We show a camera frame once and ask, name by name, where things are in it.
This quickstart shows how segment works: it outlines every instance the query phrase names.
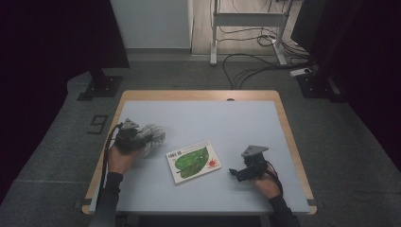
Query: book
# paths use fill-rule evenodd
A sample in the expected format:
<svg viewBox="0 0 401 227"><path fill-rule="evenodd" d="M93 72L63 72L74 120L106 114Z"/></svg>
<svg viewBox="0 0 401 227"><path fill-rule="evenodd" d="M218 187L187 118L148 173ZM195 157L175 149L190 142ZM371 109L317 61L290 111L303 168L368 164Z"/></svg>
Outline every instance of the book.
<svg viewBox="0 0 401 227"><path fill-rule="evenodd" d="M203 141L166 154L175 183L186 182L221 168L210 141Z"/></svg>

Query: black sleeve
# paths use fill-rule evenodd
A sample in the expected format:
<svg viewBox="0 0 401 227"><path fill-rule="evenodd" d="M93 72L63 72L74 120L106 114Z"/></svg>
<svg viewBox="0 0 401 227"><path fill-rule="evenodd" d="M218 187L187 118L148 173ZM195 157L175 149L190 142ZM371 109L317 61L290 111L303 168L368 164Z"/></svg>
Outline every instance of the black sleeve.
<svg viewBox="0 0 401 227"><path fill-rule="evenodd" d="M91 220L90 227L114 227L115 209L117 207L120 183L122 181L122 174L114 172L109 172L107 174L106 186L102 190L99 205Z"/></svg>
<svg viewBox="0 0 401 227"><path fill-rule="evenodd" d="M269 200L274 210L274 220L279 227L299 227L298 219L292 215L283 196L277 196Z"/></svg>

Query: white wall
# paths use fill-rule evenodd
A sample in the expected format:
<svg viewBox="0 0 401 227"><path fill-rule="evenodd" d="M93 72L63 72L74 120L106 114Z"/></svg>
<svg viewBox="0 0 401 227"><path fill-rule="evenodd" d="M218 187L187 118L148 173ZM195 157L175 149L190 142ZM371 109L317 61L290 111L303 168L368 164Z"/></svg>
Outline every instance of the white wall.
<svg viewBox="0 0 401 227"><path fill-rule="evenodd" d="M192 0L111 0L126 48L191 46Z"/></svg>

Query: hand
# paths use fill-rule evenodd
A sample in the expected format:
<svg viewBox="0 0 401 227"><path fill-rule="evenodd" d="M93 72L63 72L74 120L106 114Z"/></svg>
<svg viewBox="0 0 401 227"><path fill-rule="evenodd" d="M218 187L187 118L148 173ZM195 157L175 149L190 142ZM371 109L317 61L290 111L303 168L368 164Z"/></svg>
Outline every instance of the hand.
<svg viewBox="0 0 401 227"><path fill-rule="evenodd" d="M109 172L116 172L124 174L126 173L132 166L132 162L136 160L141 155L142 148L138 150L133 150L128 154L123 154L118 150L118 147L115 145L109 148Z"/></svg>
<svg viewBox="0 0 401 227"><path fill-rule="evenodd" d="M268 170L274 173L271 166L269 166ZM280 188L278 187L277 183L272 178L272 176L267 173L264 173L261 178L251 180L251 182L254 183L257 189L262 193L264 197L268 198L268 200L281 194Z"/></svg>

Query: wooden table edge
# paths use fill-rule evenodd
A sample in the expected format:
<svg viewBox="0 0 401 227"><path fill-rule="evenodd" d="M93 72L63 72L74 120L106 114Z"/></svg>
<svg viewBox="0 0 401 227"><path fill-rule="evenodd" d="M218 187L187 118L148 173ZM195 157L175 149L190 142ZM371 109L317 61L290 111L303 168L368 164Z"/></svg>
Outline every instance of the wooden table edge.
<svg viewBox="0 0 401 227"><path fill-rule="evenodd" d="M115 111L115 115L113 118L113 123L109 132L113 128L114 125L118 124L118 119L121 115L122 109L124 107L125 101L127 100L248 100L248 101L274 101L274 105L277 110L277 115L280 120L280 124L283 128L284 135L286 137L289 152L292 157L292 162L295 166L296 172L302 184L302 188L305 193L305 197L308 201L314 201L312 190L310 189L310 185L308 179L306 177L306 173L304 170L304 166L302 164L301 156L295 144L294 136L292 135L291 128L288 123L287 115L284 110L283 103L281 101L280 95L276 91L222 91L222 90L137 90L137 91L126 91L121 96L120 102L118 104L117 110ZM90 201L97 188L97 182L100 179L101 168L103 164L103 153L101 153L99 160L96 165L96 169L94 172L94 176L92 177L91 183L87 190L85 200ZM87 215L93 214L89 211L90 204L82 205L82 212ZM317 206L309 205L310 212L309 215L316 214Z"/></svg>

